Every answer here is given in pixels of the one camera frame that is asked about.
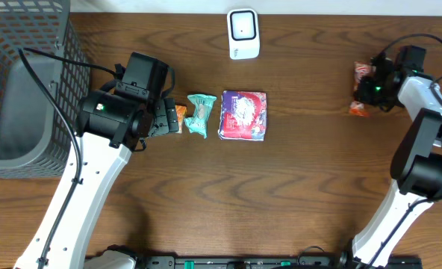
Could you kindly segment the red Top chocolate bar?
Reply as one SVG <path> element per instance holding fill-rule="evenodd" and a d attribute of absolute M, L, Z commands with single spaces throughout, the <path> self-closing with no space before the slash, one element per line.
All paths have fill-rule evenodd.
<path fill-rule="evenodd" d="M 369 113 L 367 112 L 365 105 L 363 102 L 358 101 L 358 97 L 355 96 L 358 93 L 358 88 L 361 83 L 361 79 L 366 75 L 371 75 L 375 71 L 375 68 L 366 63 L 362 63 L 356 61 L 354 63 L 354 72 L 353 72 L 353 100 L 349 105 L 349 113 L 358 117 L 368 117 Z"/>

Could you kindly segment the orange white snack packet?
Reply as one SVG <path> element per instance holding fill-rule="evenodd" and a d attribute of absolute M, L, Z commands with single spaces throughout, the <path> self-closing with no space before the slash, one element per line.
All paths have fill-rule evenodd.
<path fill-rule="evenodd" d="M 175 109 L 176 109 L 177 119 L 178 119 L 178 131 L 176 133 L 181 134 L 182 130 L 183 130 L 184 118 L 187 113 L 187 107 L 184 105 L 176 105 Z"/>

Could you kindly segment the teal snack packet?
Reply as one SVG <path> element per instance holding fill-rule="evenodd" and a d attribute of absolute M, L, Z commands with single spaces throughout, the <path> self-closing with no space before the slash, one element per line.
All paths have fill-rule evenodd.
<path fill-rule="evenodd" d="M 191 94 L 187 98 L 195 105 L 195 110 L 191 117 L 184 119 L 184 123 L 190 133 L 198 133 L 206 138 L 208 119 L 217 98 L 205 94 Z"/>

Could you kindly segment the purple red snack bag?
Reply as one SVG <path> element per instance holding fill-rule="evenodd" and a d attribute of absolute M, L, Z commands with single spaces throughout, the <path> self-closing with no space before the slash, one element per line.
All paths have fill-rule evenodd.
<path fill-rule="evenodd" d="M 222 93 L 221 140 L 263 141 L 267 130 L 267 95 L 264 92 L 225 90 Z"/>

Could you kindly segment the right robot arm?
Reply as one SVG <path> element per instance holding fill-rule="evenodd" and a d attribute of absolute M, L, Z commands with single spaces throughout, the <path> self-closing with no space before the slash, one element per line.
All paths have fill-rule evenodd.
<path fill-rule="evenodd" d="M 356 75 L 356 102 L 383 111 L 403 107 L 412 124 L 393 156 L 386 197 L 351 240 L 347 267 L 386 268 L 410 226 L 442 200 L 442 94 L 438 80 L 424 72 L 425 56 L 418 46 L 403 46 L 395 60 L 381 52 Z"/>

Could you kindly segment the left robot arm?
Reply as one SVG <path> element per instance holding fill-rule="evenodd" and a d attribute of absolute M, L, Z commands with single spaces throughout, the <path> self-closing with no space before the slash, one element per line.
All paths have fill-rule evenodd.
<path fill-rule="evenodd" d="M 98 257 L 86 252 L 116 178 L 148 137 L 178 131 L 168 64 L 137 52 L 116 65 L 113 81 L 81 98 L 60 183 L 33 240 L 16 268 L 136 268 L 137 255 L 114 247 Z"/>

